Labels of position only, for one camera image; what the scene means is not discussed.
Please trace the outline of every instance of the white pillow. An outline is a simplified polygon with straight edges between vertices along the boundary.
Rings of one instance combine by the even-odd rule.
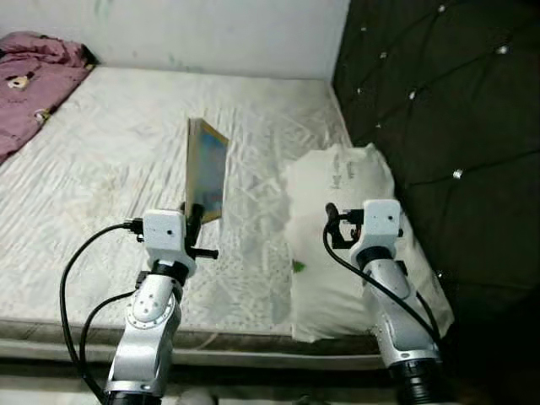
[[[293,258],[301,263],[291,287],[293,338],[314,342],[366,333],[372,322],[362,300],[361,279],[328,256],[322,230],[327,203],[335,203],[341,211],[362,208],[365,199],[394,198],[394,180],[386,161],[373,144],[365,148],[334,145],[309,152],[290,165],[285,175],[291,202],[285,237]],[[454,320],[451,308],[404,214],[401,221],[397,259],[405,261],[409,277],[445,334]],[[336,253],[348,260],[348,251]]]

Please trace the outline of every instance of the mattress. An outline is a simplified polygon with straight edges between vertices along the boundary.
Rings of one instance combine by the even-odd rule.
[[[42,358],[47,345],[62,345],[59,280],[91,234],[147,208],[179,206],[187,118],[199,116],[230,139],[229,158],[224,217],[204,225],[199,238],[220,256],[197,259],[181,303],[180,342],[186,331],[199,338],[184,344],[190,349],[216,333],[290,336],[292,258],[280,173],[312,149],[349,145],[328,85],[98,67],[0,166],[0,355]],[[96,241],[68,280],[70,322],[80,326],[104,298],[133,289],[144,269],[133,235],[119,230]],[[112,335],[123,322],[123,305],[95,320]]]

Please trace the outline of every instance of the tufted headboard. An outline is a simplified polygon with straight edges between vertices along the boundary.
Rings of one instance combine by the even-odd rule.
[[[540,24],[527,2],[352,0],[333,86],[386,156],[456,318],[540,282]]]

